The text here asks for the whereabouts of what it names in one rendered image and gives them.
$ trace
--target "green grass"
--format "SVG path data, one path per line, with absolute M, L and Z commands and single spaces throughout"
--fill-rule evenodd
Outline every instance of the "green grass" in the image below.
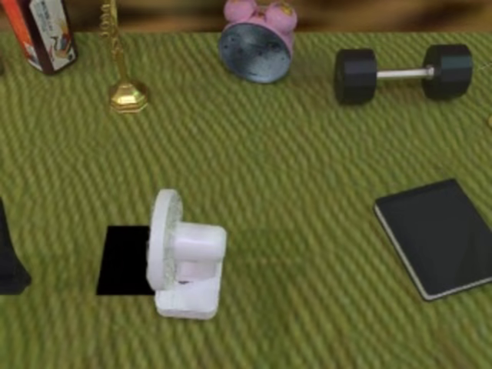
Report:
M 0 196 L 33 277 L 0 297 L 0 367 L 490 368 L 492 288 L 424 303 L 372 205 L 455 177 L 492 224 L 492 68 L 450 103 L 396 82 L 359 108 L 337 106 L 331 76 L 335 52 L 359 46 L 399 68 L 466 42 L 480 67 L 492 34 L 301 34 L 276 85 L 224 71 L 218 35 L 126 35 L 151 91 L 126 116 L 108 110 L 106 44 L 77 41 L 78 62 L 45 77 L 0 35 Z M 228 230 L 212 321 L 95 296 L 106 227 L 147 224 L 161 188 L 186 221 Z

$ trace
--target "dumbbell handle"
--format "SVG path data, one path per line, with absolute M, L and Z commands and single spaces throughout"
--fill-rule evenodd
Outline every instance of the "dumbbell handle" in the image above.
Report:
M 378 71 L 377 79 L 410 79 L 410 78 L 433 78 L 434 68 L 420 69 L 393 69 Z

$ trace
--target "green surface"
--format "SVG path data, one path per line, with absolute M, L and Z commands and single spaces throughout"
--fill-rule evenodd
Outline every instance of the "green surface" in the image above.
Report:
M 492 287 L 424 303 L 373 215 L 374 199 L 455 177 L 492 224 L 492 35 L 302 34 L 290 75 L 253 85 L 225 72 L 218 35 L 127 35 L 151 89 L 139 115 L 108 110 L 115 69 L 97 35 L 45 77 L 0 35 L 0 195 L 33 277 L 0 298 L 5 368 L 490 368 Z M 339 48 L 419 65 L 466 42 L 468 95 L 426 101 L 419 82 L 341 108 Z M 148 298 L 97 298 L 106 227 L 147 224 L 160 188 L 184 219 L 228 230 L 212 321 L 157 315 Z

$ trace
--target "black square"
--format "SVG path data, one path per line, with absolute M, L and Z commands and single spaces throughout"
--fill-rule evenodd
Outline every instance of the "black square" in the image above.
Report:
M 147 282 L 148 226 L 109 226 L 97 295 L 154 295 Z
M 0 295 L 21 294 L 31 282 L 31 276 L 15 254 L 7 214 L 0 198 Z
M 456 180 L 379 198 L 374 210 L 425 300 L 492 281 L 492 232 Z

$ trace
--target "dumbbell weight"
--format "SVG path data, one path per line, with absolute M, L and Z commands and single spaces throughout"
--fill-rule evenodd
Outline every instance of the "dumbbell weight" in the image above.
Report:
M 372 100 L 378 80 L 419 78 L 427 98 L 450 100 L 467 92 L 472 74 L 472 54 L 462 44 L 432 45 L 422 68 L 380 71 L 373 50 L 344 49 L 335 61 L 334 90 L 340 104 L 359 105 Z

